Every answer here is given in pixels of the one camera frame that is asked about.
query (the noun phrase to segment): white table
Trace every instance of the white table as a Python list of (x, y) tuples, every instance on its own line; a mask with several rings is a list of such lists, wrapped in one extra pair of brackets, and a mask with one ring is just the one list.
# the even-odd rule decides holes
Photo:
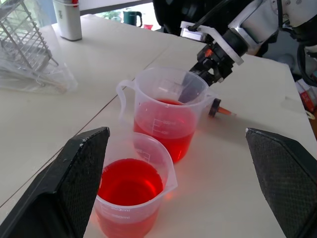
[[(32, 147), (26, 135), (21, 135), (23, 138), (18, 142), (22, 145), (24, 141), (28, 150), (17, 152), (1, 145), (1, 149), (6, 151), (5, 160), (0, 161), (1, 180), (9, 181), (12, 188), (6, 188), (0, 198), (4, 201), (17, 192), (0, 208), (0, 222), (32, 179), (20, 189), (19, 186), (42, 164), (47, 164), (76, 132), (109, 126), (111, 135), (122, 133), (117, 121), (120, 102), (115, 97), (115, 86), (119, 81), (133, 79), (138, 71), (146, 67), (160, 65), (189, 69), (196, 62), (197, 52), (204, 46), (91, 16), (82, 20), (82, 42), (60, 41), (67, 54), (66, 61), (79, 81), (78, 92), (65, 96), (64, 100), (60, 96), (48, 97), (51, 106), (45, 113), (50, 113), (52, 108), (55, 110), (47, 117), (52, 128), (43, 126), (41, 130), (44, 131), (38, 132), (36, 123), (30, 121), (29, 128), (25, 129), (29, 134), (32, 132), (32, 141), (55, 143), (55, 150)], [(113, 29), (115, 33), (98, 35), (100, 27)], [(260, 190), (245, 140), (245, 128), (266, 129), (296, 139), (313, 156), (317, 154), (316, 140), (288, 67), (250, 56), (244, 56), (244, 60), (245, 63), (235, 67), (233, 74), (222, 84), (212, 86), (222, 99), (222, 106), (238, 116), (218, 115), (209, 119), (205, 112), (188, 154), (175, 166), (179, 187), (165, 198), (155, 227), (147, 237), (285, 237)], [(132, 121), (134, 93), (128, 89), (125, 93), (128, 103), (126, 117)], [(40, 113), (36, 111), (37, 105), (42, 105), (41, 110), (45, 109), (46, 104), (40, 102), (43, 96), (6, 94), (6, 100), (12, 98), (16, 103), (13, 105), (29, 97), (32, 101), (28, 105), (35, 114), (34, 119), (36, 113)], [(11, 112), (13, 118), (6, 122), (9, 125), (6, 127), (0, 121), (1, 129), (6, 128), (8, 133), (8, 127), (12, 131), (23, 119), (13, 113), (13, 108), (4, 109)], [(65, 114), (68, 119), (60, 119)], [(27, 163), (19, 170), (16, 164), (22, 161)], [(0, 189), (3, 191), (4, 188), (0, 183)], [(96, 228), (94, 213), (85, 237), (103, 237)]]

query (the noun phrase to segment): dish rack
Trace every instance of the dish rack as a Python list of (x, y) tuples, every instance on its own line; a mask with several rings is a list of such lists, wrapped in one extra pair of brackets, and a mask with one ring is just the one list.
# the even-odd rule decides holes
[(24, 0), (0, 4), (0, 48), (6, 60), (32, 71), (43, 71), (51, 60), (58, 66)]

